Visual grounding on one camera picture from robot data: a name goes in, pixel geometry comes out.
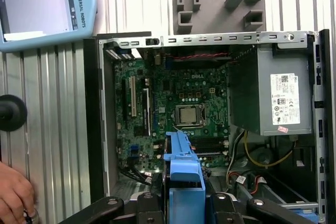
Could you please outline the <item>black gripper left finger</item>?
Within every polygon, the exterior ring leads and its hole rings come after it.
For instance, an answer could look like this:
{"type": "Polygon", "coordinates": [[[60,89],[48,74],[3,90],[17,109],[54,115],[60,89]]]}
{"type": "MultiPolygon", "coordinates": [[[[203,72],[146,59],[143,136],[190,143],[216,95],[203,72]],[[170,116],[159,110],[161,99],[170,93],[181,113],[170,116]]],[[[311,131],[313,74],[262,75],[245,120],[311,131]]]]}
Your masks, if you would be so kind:
{"type": "Polygon", "coordinates": [[[136,200],[124,202],[118,197],[104,197],[63,220],[63,224],[160,223],[161,202],[156,194],[145,192],[136,200]]]}

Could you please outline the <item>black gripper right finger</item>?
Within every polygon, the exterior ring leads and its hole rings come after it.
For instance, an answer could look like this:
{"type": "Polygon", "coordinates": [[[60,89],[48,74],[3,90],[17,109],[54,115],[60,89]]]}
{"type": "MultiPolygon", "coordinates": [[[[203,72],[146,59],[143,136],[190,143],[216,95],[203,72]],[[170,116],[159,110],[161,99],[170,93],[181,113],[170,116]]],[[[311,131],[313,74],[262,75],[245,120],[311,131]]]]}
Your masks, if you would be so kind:
{"type": "Polygon", "coordinates": [[[251,198],[238,201],[228,193],[209,196],[209,223],[327,223],[314,212],[312,204],[277,204],[266,198],[251,198]]]}

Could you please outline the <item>person's hand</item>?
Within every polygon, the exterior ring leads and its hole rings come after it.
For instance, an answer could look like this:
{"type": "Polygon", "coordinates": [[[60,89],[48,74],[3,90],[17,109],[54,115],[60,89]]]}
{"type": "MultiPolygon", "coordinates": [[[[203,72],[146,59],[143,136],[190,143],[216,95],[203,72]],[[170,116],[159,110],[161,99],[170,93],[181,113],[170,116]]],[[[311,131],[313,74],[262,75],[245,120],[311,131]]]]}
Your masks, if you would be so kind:
{"type": "Polygon", "coordinates": [[[28,223],[26,218],[35,216],[32,184],[23,174],[1,163],[1,223],[28,223]]]}

